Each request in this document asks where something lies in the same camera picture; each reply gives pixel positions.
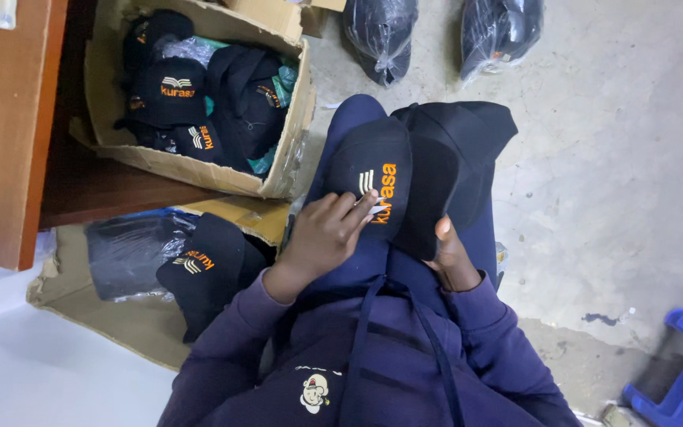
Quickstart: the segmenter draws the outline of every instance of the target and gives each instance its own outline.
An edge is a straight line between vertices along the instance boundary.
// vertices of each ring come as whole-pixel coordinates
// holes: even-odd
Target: purple hoodie
[[[262,351],[290,308],[268,295],[261,274],[195,343],[158,427],[581,425],[488,279],[442,298],[454,321],[421,309],[439,346],[409,299],[371,295],[364,345],[355,347],[353,363],[364,299],[303,312],[260,379]],[[437,347],[451,374],[441,374]]]

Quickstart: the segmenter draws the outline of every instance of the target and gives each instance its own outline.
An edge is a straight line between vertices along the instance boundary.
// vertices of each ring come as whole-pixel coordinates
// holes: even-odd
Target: hoodie sleeve
[[[173,394],[158,427],[195,425],[226,399],[257,384],[265,344],[291,306],[268,295],[264,274],[234,296],[196,340],[173,380]]]
[[[580,425],[553,375],[524,332],[513,310],[499,300],[492,282],[467,292],[442,290],[460,332],[469,366],[481,382],[515,402],[547,426]]]

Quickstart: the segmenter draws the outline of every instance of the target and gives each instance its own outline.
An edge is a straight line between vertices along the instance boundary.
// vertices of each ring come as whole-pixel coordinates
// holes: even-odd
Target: person
[[[291,240],[193,345],[160,427],[580,425],[496,295],[491,203],[464,230],[442,218],[424,263],[360,237],[376,190],[319,193],[346,133],[382,117],[367,95],[338,107]]]

